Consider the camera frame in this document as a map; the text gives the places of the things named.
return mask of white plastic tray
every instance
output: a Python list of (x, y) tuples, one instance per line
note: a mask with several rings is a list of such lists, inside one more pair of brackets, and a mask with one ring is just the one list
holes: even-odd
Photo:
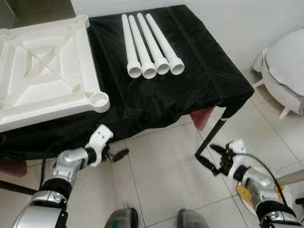
[(0, 29), (0, 132), (109, 109), (86, 33), (88, 17)]

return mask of black tablecloth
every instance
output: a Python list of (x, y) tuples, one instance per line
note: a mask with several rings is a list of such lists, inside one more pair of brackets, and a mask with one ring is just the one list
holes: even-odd
[[(127, 15), (137, 20), (137, 13)], [(56, 157), (63, 150), (84, 146), (99, 124), (107, 125), (114, 133), (113, 141), (118, 141), (215, 105), (233, 107), (224, 114), (230, 117), (253, 94), (248, 81), (185, 5), (141, 13), (154, 17), (184, 62), (184, 72), (178, 76), (168, 72), (150, 80), (130, 78), (121, 14), (90, 18), (87, 32), (99, 85), (110, 97), (110, 109), (0, 133), (0, 155), (29, 160), (42, 158), (47, 152), (47, 157)]]

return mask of floor tile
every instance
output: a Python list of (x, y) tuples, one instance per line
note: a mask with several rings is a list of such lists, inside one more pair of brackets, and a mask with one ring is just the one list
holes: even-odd
[[(244, 77), (248, 80), (248, 82), (253, 85), (257, 81), (261, 80), (261, 78), (255, 76), (255, 72), (251, 70), (251, 68), (241, 69), (240, 72), (244, 75)], [(272, 101), (274, 98), (267, 91), (264, 85), (259, 86), (258, 88), (254, 88), (255, 92), (250, 98), (250, 100), (255, 104), (261, 104), (267, 101)]]
[(73, 8), (67, 8), (67, 9), (57, 9), (53, 10), (51, 13), (51, 20), (64, 20), (64, 19), (69, 19), (69, 18), (74, 18), (75, 12)]
[(241, 213), (232, 198), (196, 210), (211, 228), (246, 228)]
[(246, 224), (248, 225), (248, 228), (260, 228), (259, 226), (259, 220), (257, 218), (256, 215), (252, 214), (243, 204), (241, 198), (237, 195), (234, 196), (233, 199), (235, 200), (235, 202), (237, 203), (237, 206), (239, 208), (239, 210), (242, 213), (242, 216), (246, 222)]
[[(113, 153), (125, 148), (124, 142), (111, 145)], [(50, 173), (53, 163), (47, 162), (46, 173)], [(37, 189), (40, 167), (29, 167), (27, 175), (22, 179), (1, 175), (0, 180)], [(0, 209), (0, 218), (7, 218), (3, 225), (1, 223), (0, 228), (10, 227), (28, 200), (28, 196), (0, 190), (0, 205), (6, 202), (8, 205)], [(122, 203), (136, 208), (139, 214), (139, 227), (143, 228), (143, 218), (128, 156), (114, 164), (103, 163), (97, 168), (87, 167), (78, 173), (68, 202), (67, 226), (86, 227), (87, 224), (92, 224), (92, 227), (104, 227), (110, 214), (120, 208)]]
[[(48, 158), (46, 159), (46, 162), (54, 161), (57, 160), (57, 158)], [(36, 159), (36, 160), (28, 160), (27, 165), (28, 167), (34, 166), (34, 165), (39, 165), (42, 163), (42, 159)]]
[(230, 193), (194, 157), (202, 143), (193, 123), (126, 140), (146, 226), (195, 209)]
[[(218, 119), (217, 116), (208, 120), (204, 130), (200, 132), (203, 139), (206, 138)], [(237, 139), (243, 139), (247, 152), (260, 158), (273, 172), (297, 162), (291, 151), (255, 106), (239, 110), (225, 123), (211, 143), (225, 146), (230, 141)], [(210, 148), (209, 151), (215, 163), (219, 164), (219, 155)], [(243, 159), (247, 165), (261, 166), (252, 159), (246, 157)], [(232, 195), (236, 195), (237, 181), (227, 177), (224, 177), (224, 180)]]
[[(46, 163), (46, 173), (49, 173), (53, 167), (53, 162)], [(40, 165), (28, 168), (25, 177), (19, 179), (9, 175), (0, 175), (1, 181), (7, 181), (13, 184), (18, 184), (27, 188), (38, 189), (40, 183)], [(29, 202), (30, 196), (0, 189), (0, 228), (11, 227), (18, 214), (23, 210)]]
[[(248, 99), (246, 101), (246, 103), (244, 104), (244, 106), (242, 108), (248, 108), (254, 106), (254, 103), (252, 103), (252, 101), (250, 99)], [(222, 115), (224, 113), (226, 108), (220, 108), (220, 107), (215, 107), (210, 115), (210, 117), (216, 116), (216, 115)]]
[[(111, 152), (125, 149), (125, 143), (115, 143)], [(140, 228), (143, 218), (139, 206), (128, 156), (116, 163), (102, 163), (87, 167), (78, 174), (67, 211), (67, 227), (104, 227), (106, 220), (122, 203), (134, 207), (139, 215)]]
[(18, 17), (48, 13), (50, 10), (50, 0), (16, 0), (14, 4), (14, 11)]
[(21, 18), (15, 17), (12, 29), (19, 28), (22, 26), (23, 26), (23, 22), (22, 22)]
[(51, 10), (65, 10), (72, 7), (71, 0), (50, 0)]
[[(276, 174), (275, 176), (279, 178), (281, 176), (285, 176), (302, 169), (303, 169), (302, 165), (296, 162), (295, 164), (282, 167), (280, 170), (278, 170), (275, 173)], [(300, 205), (295, 204), (295, 199), (304, 197), (304, 181), (294, 184), (289, 184), (288, 188), (293, 198), (293, 210), (295, 212), (295, 215), (297, 216), (297, 218), (303, 219), (304, 218), (303, 208)]]
[(149, 228), (177, 228), (177, 217), (159, 222), (155, 225), (150, 226)]
[(21, 16), (19, 19), (21, 23), (19, 24), (19, 27), (46, 23), (51, 21), (51, 12), (25, 15)]
[(172, 127), (176, 127), (176, 126), (180, 126), (180, 125), (183, 125), (183, 124), (188, 124), (188, 123), (191, 123), (191, 122), (192, 122), (192, 119), (191, 119), (190, 115), (182, 115), (179, 118), (178, 121), (176, 121), (175, 123), (173, 123), (173, 124), (171, 124), (167, 127), (147, 129), (147, 130), (144, 130), (144, 131), (132, 136), (130, 139), (136, 138), (136, 137), (139, 137), (139, 136), (143, 136), (143, 135), (147, 135), (147, 134), (151, 134), (151, 133), (155, 133), (155, 132), (159, 132), (159, 131), (169, 129), (169, 128), (172, 128)]
[(304, 159), (304, 118), (290, 112), (283, 120), (279, 119), (284, 109), (277, 101), (257, 105), (263, 116), (270, 122), (299, 161)]
[[(296, 172), (301, 170), (302, 166), (297, 162), (295, 164), (286, 166), (281, 168), (278, 172), (276, 172), (276, 177), (288, 175), (292, 172)], [(301, 206), (295, 204), (295, 199), (304, 197), (304, 181), (290, 184), (288, 188), (291, 192), (293, 199), (293, 210), (298, 219), (303, 219), (304, 212)], [(234, 200), (237, 203), (238, 208), (240, 209), (247, 225), (249, 228), (260, 228), (259, 221), (256, 215), (252, 214), (243, 204), (239, 196), (234, 196)]]

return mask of tile grout line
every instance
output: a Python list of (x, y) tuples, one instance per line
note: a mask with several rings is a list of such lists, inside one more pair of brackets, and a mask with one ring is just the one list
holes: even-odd
[(122, 140), (119, 140), (119, 141), (116, 141), (116, 142), (112, 142), (109, 144), (109, 146), (111, 147), (112, 145), (115, 145), (115, 144), (118, 144), (118, 143), (123, 143), (125, 141), (125, 139), (122, 139)]
[[(232, 198), (232, 196), (229, 196), (229, 197), (224, 198), (224, 199), (220, 199), (220, 200), (215, 201), (215, 202), (213, 202), (213, 203), (206, 204), (206, 205), (204, 205), (204, 206), (202, 206), (202, 207), (199, 207), (199, 208), (194, 209), (194, 211), (199, 210), (199, 209), (202, 209), (202, 208), (205, 208), (205, 207), (208, 207), (208, 206), (210, 206), (210, 205), (212, 205), (212, 204), (219, 203), (219, 202), (221, 202), (221, 201), (223, 201), (223, 200), (227, 200), (227, 199), (229, 199), (229, 198)], [(164, 220), (162, 220), (162, 221), (153, 223), (153, 224), (151, 224), (151, 225), (146, 226), (146, 228), (151, 227), (151, 226), (154, 226), (154, 225), (159, 224), (159, 223), (162, 223), (162, 222), (165, 222), (165, 221), (170, 220), (170, 219), (173, 219), (173, 218), (177, 218), (177, 216), (170, 217), (170, 218), (164, 219)]]
[[(209, 149), (206, 147), (206, 149), (207, 149), (207, 151), (208, 151), (208, 153), (209, 153), (209, 155), (211, 156), (211, 159), (213, 160), (213, 163), (215, 164), (215, 161), (214, 161), (214, 159), (213, 159), (213, 157), (212, 157), (212, 155), (211, 155), (211, 153), (210, 153), (210, 151), (209, 151)], [(222, 178), (222, 180), (223, 180), (223, 182), (225, 183), (225, 185), (226, 185), (226, 187), (227, 187), (227, 189), (228, 189), (228, 191), (229, 191), (229, 193), (230, 193), (230, 197), (227, 197), (227, 198), (225, 198), (225, 199), (222, 199), (222, 200), (226, 200), (226, 199), (229, 199), (229, 198), (232, 198), (233, 199), (233, 201), (234, 201), (234, 203), (235, 203), (235, 205), (237, 206), (237, 209), (238, 209), (238, 211), (239, 211), (239, 213), (241, 214), (241, 216), (242, 216), (242, 218), (243, 218), (243, 221), (245, 222), (245, 224), (246, 224), (246, 226), (247, 226), (247, 228), (249, 228), (249, 226), (248, 226), (248, 224), (246, 223), (246, 220), (245, 220), (245, 218), (244, 218), (244, 216), (243, 216), (243, 214), (242, 214), (242, 212), (241, 212), (241, 210), (238, 208), (238, 205), (237, 205), (237, 203), (235, 202), (235, 200), (234, 200), (234, 196), (237, 196), (237, 195), (232, 195), (232, 193), (231, 193), (231, 191), (230, 191), (230, 189), (229, 189), (229, 187), (228, 187), (228, 185), (226, 184), (226, 182), (225, 182), (225, 180), (224, 180), (224, 178), (223, 178), (223, 175), (222, 174), (220, 174), (220, 176), (221, 176), (221, 178)]]
[(292, 165), (295, 165), (295, 164), (298, 164), (298, 163), (301, 164), (301, 162), (296, 161), (296, 162), (293, 162), (293, 163), (291, 163), (291, 164), (289, 164), (289, 165), (282, 166), (280, 169), (278, 169), (278, 170), (276, 171), (276, 173), (279, 172), (279, 171), (281, 171), (283, 168), (287, 168), (287, 167), (289, 167), (289, 166), (292, 166)]
[[(242, 109), (246, 109), (246, 108), (250, 108), (250, 107), (254, 107), (254, 106), (256, 106), (254, 103), (253, 103), (253, 105), (251, 105), (251, 106), (248, 106), (248, 107), (245, 107), (245, 108), (241, 108), (240, 110), (242, 110)], [(218, 114), (218, 115), (214, 115), (214, 116), (210, 116), (209, 118), (213, 118), (213, 117), (217, 117), (217, 116), (222, 116), (223, 115), (223, 113), (221, 113), (221, 114)], [(191, 123), (193, 123), (193, 121), (191, 121), (191, 122), (189, 122), (189, 123), (183, 123), (183, 124), (180, 124), (180, 125), (177, 125), (177, 126), (172, 126), (172, 127), (169, 127), (169, 128), (166, 128), (166, 129), (162, 129), (162, 130), (159, 130), (159, 131), (156, 131), (156, 132), (152, 132), (152, 133), (147, 133), (147, 134), (144, 134), (144, 135), (139, 135), (139, 136), (136, 136), (136, 137), (130, 137), (130, 138), (127, 138), (127, 139), (125, 139), (126, 141), (128, 141), (128, 140), (131, 140), (131, 139), (136, 139), (136, 138), (139, 138), (139, 137), (143, 137), (143, 136), (146, 136), (146, 135), (149, 135), (149, 134), (154, 134), (154, 133), (157, 133), (157, 132), (162, 132), (162, 131), (166, 131), (166, 130), (168, 130), (168, 129), (172, 129), (172, 128), (175, 128), (175, 127), (179, 127), (179, 126), (183, 126), (183, 125), (187, 125), (187, 124), (191, 124)]]
[(279, 138), (283, 141), (283, 143), (287, 146), (287, 148), (289, 149), (289, 151), (291, 152), (291, 154), (295, 157), (295, 159), (300, 163), (299, 159), (295, 156), (295, 154), (292, 152), (292, 150), (289, 148), (289, 146), (285, 143), (285, 141), (282, 139), (282, 137), (279, 135), (279, 133), (275, 130), (275, 128), (273, 127), (273, 125), (267, 120), (267, 118), (264, 116), (264, 114), (258, 109), (258, 107), (256, 107), (257, 110), (261, 113), (261, 115), (266, 119), (266, 121), (270, 124), (270, 126), (272, 127), (272, 129), (275, 131), (275, 133), (279, 136)]
[(242, 218), (243, 218), (243, 220), (244, 220), (244, 222), (245, 222), (246, 226), (249, 228), (249, 226), (248, 226), (248, 224), (246, 223), (246, 220), (245, 220), (245, 218), (244, 218), (244, 216), (243, 216), (243, 214), (242, 214), (242, 212), (241, 212), (240, 208), (238, 207), (238, 204), (236, 203), (236, 201), (234, 200), (234, 198), (233, 198), (233, 197), (232, 197), (232, 199), (233, 199), (233, 202), (235, 203), (235, 205), (236, 205), (236, 207), (237, 207), (237, 209), (238, 209), (239, 213), (241, 214), (241, 216), (242, 216)]
[(204, 205), (204, 206), (202, 206), (202, 207), (199, 207), (199, 208), (196, 208), (196, 209), (194, 209), (194, 210), (199, 210), (199, 209), (202, 209), (202, 208), (208, 207), (208, 206), (210, 206), (210, 205), (212, 205), (212, 204), (216, 204), (216, 203), (219, 203), (219, 202), (221, 202), (221, 201), (224, 201), (224, 200), (227, 200), (227, 199), (230, 199), (230, 198), (232, 198), (232, 196), (229, 196), (229, 197), (226, 197), (226, 198), (220, 199), (220, 200), (215, 201), (215, 202), (213, 202), (213, 203), (206, 204), (206, 205)]
[[(125, 144), (125, 147), (128, 149), (127, 147), (127, 142), (126, 140), (124, 140), (124, 144)], [(134, 177), (134, 173), (133, 173), (133, 169), (132, 169), (132, 165), (131, 165), (131, 160), (130, 160), (130, 156), (128, 154), (128, 159), (129, 159), (129, 164), (130, 164), (130, 168), (131, 168), (131, 172), (132, 172), (132, 176), (133, 176), (133, 181), (134, 181), (134, 186), (135, 186), (135, 190), (136, 190), (136, 195), (137, 195), (137, 199), (138, 199), (138, 203), (139, 203), (139, 208), (141, 209), (141, 214), (142, 214), (142, 221), (143, 221), (143, 226), (146, 227), (146, 224), (144, 222), (144, 218), (143, 218), (143, 210), (142, 210), (142, 206), (141, 206), (141, 202), (139, 200), (139, 196), (138, 196), (138, 191), (137, 191), (137, 187), (136, 187), (136, 183), (135, 183), (135, 177)]]
[(274, 100), (270, 100), (270, 101), (264, 101), (264, 102), (261, 102), (261, 103), (258, 103), (258, 104), (255, 104), (253, 102), (252, 103), (254, 104), (254, 106), (258, 106), (258, 105), (269, 103), (269, 102), (272, 102), (272, 101), (276, 101), (276, 100), (274, 99)]
[[(34, 166), (37, 166), (37, 165), (41, 165), (42, 164), (42, 162), (41, 163), (38, 163), (38, 164), (35, 164), (35, 165), (30, 165), (30, 166), (27, 166), (27, 168), (31, 168), (31, 167), (34, 167)], [(11, 175), (9, 175), (9, 174), (6, 174), (6, 173), (0, 173), (0, 176), (1, 175), (8, 175), (8, 176), (10, 176), (10, 177), (12, 177)]]
[(159, 222), (153, 223), (153, 224), (151, 224), (151, 225), (146, 226), (145, 228), (148, 228), (148, 227), (154, 226), (154, 225), (156, 225), (156, 224), (160, 224), (160, 223), (162, 223), (162, 222), (168, 221), (168, 220), (173, 219), (173, 218), (177, 218), (177, 216), (174, 216), (174, 217), (171, 217), (171, 218), (167, 218), (167, 219), (165, 219), (165, 220), (162, 220), (162, 221), (159, 221)]
[[(175, 127), (180, 127), (180, 126), (183, 126), (183, 125), (187, 125), (187, 124), (192, 124), (193, 122), (189, 122), (189, 123), (183, 123), (181, 125), (178, 125), (178, 126), (173, 126), (173, 127), (169, 127), (169, 128), (166, 128), (166, 129), (162, 129), (162, 130), (159, 130), (157, 132), (163, 132), (163, 131), (166, 131), (166, 130), (169, 130), (169, 129), (172, 129), (172, 128), (175, 128)], [(154, 134), (154, 133), (157, 133), (157, 132), (151, 132), (151, 133), (147, 133), (147, 134), (144, 134), (144, 135), (139, 135), (139, 136), (136, 136), (136, 137), (131, 137), (131, 138), (128, 138), (126, 139), (126, 141), (128, 140), (132, 140), (132, 139), (137, 139), (139, 137), (143, 137), (143, 136), (146, 136), (146, 135), (149, 135), (149, 134)]]

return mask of white wall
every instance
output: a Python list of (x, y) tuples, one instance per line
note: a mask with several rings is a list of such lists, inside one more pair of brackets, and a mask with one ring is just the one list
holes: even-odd
[(303, 25), (303, 0), (72, 0), (76, 14), (90, 17), (186, 4), (238, 68)]

